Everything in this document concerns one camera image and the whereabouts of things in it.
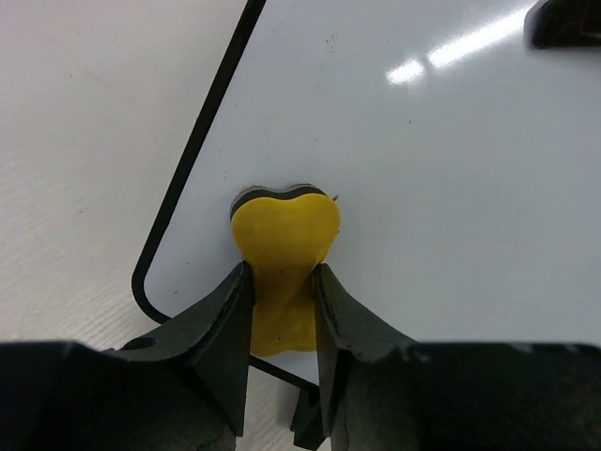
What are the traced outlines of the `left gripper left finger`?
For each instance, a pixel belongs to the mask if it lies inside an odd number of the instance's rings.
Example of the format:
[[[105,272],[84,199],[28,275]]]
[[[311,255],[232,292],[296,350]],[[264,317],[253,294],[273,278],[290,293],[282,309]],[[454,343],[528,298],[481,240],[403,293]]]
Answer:
[[[5,450],[232,450],[249,369],[249,268],[118,350],[1,347]]]

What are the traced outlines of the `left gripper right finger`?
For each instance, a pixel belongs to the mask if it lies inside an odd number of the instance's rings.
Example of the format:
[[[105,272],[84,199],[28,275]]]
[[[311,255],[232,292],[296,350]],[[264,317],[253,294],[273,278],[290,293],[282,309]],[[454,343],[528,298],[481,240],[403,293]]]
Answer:
[[[323,429],[335,450],[596,450],[600,350],[418,342],[313,276]]]

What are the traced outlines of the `yellow bone-shaped eraser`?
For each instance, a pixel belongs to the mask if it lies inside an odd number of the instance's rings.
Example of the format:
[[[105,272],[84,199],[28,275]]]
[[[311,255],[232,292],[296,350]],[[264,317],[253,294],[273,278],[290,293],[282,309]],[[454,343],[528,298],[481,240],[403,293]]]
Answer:
[[[252,186],[232,202],[231,236],[253,276],[253,356],[316,350],[313,271],[340,223],[334,198],[312,184]]]

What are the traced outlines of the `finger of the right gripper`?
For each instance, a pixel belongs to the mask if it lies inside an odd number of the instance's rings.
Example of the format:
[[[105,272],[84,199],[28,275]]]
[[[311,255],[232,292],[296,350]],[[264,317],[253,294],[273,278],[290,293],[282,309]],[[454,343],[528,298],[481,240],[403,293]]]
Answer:
[[[536,49],[599,47],[600,0],[537,1],[524,34]]]

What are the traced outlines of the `small black-framed whiteboard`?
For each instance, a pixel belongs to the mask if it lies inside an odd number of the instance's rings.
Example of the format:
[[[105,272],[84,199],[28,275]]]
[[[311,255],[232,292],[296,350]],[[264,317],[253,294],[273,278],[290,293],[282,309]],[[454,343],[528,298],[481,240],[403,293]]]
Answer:
[[[536,49],[537,1],[251,1],[132,277],[159,322],[239,261],[230,208],[312,184],[342,215],[329,266],[418,342],[600,350],[600,46]],[[317,350],[254,359],[326,437]]]

